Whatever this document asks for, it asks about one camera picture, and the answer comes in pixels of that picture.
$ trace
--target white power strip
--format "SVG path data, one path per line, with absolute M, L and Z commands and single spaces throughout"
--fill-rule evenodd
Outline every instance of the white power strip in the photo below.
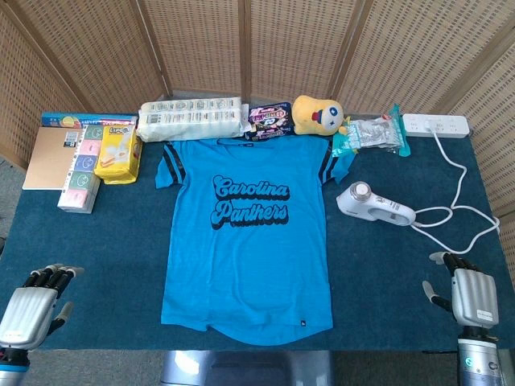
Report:
M 470 134 L 467 118 L 461 115 L 404 114 L 404 128 L 408 137 L 433 137 L 433 128 L 441 138 L 465 138 Z

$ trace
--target blue tablecloth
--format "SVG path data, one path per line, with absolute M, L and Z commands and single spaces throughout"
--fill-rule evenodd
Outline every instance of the blue tablecloth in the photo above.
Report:
M 434 140 L 410 138 L 410 144 L 408 158 L 382 150 L 364 151 L 340 186 L 330 182 L 323 187 L 334 328 L 281 348 L 455 349 L 459 328 L 450 314 L 427 301 L 421 286 L 429 280 L 436 291 L 450 297 L 448 272 L 428 259 L 441 248 L 411 228 L 344 216 L 336 206 L 335 197 L 357 180 L 414 209 L 448 206 L 460 170 L 443 160 Z M 459 203 L 489 214 L 470 140 L 443 140 L 443 146 L 451 159 L 469 170 Z M 76 303 L 70 321 L 44 347 L 253 348 L 213 330 L 198 332 L 159 322 L 171 217 L 179 190 L 155 189 L 162 148 L 162 143 L 145 144 L 136 183 L 102 185 L 92 215 L 58 209 L 58 191 L 22 193 L 0 261 L 0 310 L 32 269 L 55 262 L 86 269 L 64 292 L 63 303 Z M 479 216 L 458 211 L 432 232 L 462 249 L 487 226 Z M 497 234 L 482 237 L 468 258 L 495 277 L 501 323 L 492 333 L 501 338 L 500 347 L 515 347 L 515 294 Z

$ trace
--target brown notebook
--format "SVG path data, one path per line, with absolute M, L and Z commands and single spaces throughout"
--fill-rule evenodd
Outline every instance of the brown notebook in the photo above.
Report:
M 80 133 L 81 129 L 40 127 L 23 189 L 62 189 Z

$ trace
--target stuffed toy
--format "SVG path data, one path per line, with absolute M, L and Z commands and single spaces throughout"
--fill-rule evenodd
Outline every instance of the stuffed toy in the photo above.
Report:
M 344 109 L 330 99 L 301 95 L 291 107 L 291 116 L 296 134 L 333 135 L 344 121 Z

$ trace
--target silver robotic arm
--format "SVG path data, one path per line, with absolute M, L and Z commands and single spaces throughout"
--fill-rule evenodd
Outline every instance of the silver robotic arm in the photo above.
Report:
M 432 253 L 430 259 L 445 265 L 451 273 L 451 302 L 437 295 L 428 281 L 423 281 L 422 287 L 431 303 L 451 312 L 463 326 L 458 338 L 459 384 L 502 386 L 497 338 L 488 335 L 488 330 L 499 323 L 493 277 L 451 253 Z
M 14 291 L 0 322 L 0 386 L 20 385 L 30 364 L 28 351 L 68 321 L 73 303 L 66 303 L 54 319 L 52 313 L 68 283 L 83 272 L 82 268 L 49 265 L 32 271 Z

